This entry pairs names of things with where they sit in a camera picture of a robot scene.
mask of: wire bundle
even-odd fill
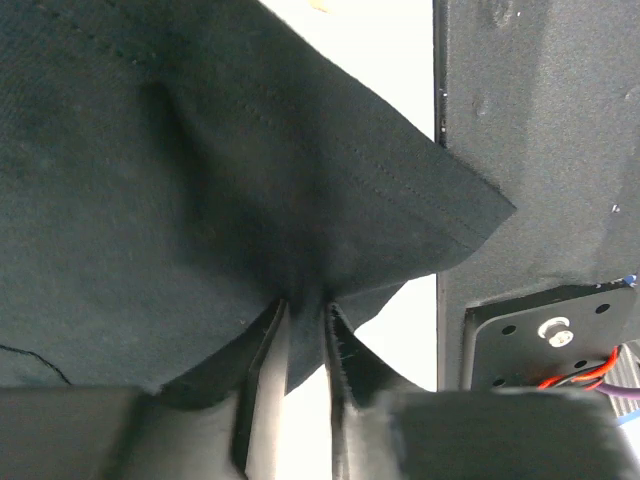
[[[613,367],[615,367],[616,362],[618,361],[618,356],[620,354],[620,347],[616,347],[613,349],[611,356],[609,359],[603,363],[602,365],[596,367],[589,367],[583,370],[579,370],[570,375],[557,375],[555,377],[551,377],[540,385],[538,385],[539,389],[546,388],[557,388],[566,385],[570,385],[573,383],[582,383],[582,382],[590,382],[585,385],[582,385],[584,390],[600,390],[600,387],[608,388],[611,385],[604,384],[604,376],[607,374]]]

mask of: black mounting plate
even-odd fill
[[[468,309],[461,388],[536,385],[545,378],[597,365],[622,342],[636,301],[625,282],[565,286]],[[554,348],[538,328],[570,320],[573,341]]]

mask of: black metal surface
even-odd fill
[[[239,339],[158,396],[0,390],[0,478],[274,478],[289,328],[286,303],[274,302]]]
[[[461,388],[531,386],[602,363],[629,340],[624,329],[636,297],[634,289],[616,282],[560,287],[469,309]],[[540,325],[555,317],[567,318],[574,333],[561,348],[538,336]]]
[[[450,389],[467,308],[638,270],[640,3],[434,8],[437,140],[518,208],[438,276],[438,384]]]
[[[335,479],[638,478],[613,415],[594,394],[432,394],[362,344],[335,304],[324,329]]]

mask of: silver screw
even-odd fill
[[[544,338],[554,348],[564,347],[573,340],[573,332],[569,330],[569,319],[565,317],[556,317],[547,320],[540,328],[538,335]]]

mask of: dark fabric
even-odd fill
[[[0,343],[74,384],[156,389],[284,295],[296,385],[323,298],[358,325],[513,209],[249,0],[2,0],[0,91]]]

